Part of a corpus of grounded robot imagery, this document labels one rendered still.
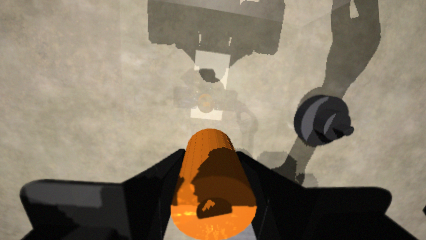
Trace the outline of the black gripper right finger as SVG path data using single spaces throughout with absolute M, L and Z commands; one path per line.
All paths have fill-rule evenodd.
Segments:
M 256 200 L 251 221 L 256 240 L 311 240 L 324 214 L 386 213 L 392 201 L 392 193 L 377 186 L 305 188 L 243 152 L 236 153 Z

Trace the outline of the grey round pedestal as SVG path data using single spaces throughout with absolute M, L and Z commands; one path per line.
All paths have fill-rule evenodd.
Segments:
M 304 141 L 325 145 L 354 132 L 349 108 L 338 97 L 317 95 L 301 103 L 294 117 L 294 129 Z

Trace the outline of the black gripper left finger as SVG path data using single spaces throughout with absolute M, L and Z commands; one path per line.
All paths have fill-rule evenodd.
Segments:
M 20 200 L 32 228 L 39 224 L 104 227 L 120 240 L 164 240 L 185 149 L 121 183 L 34 180 Z

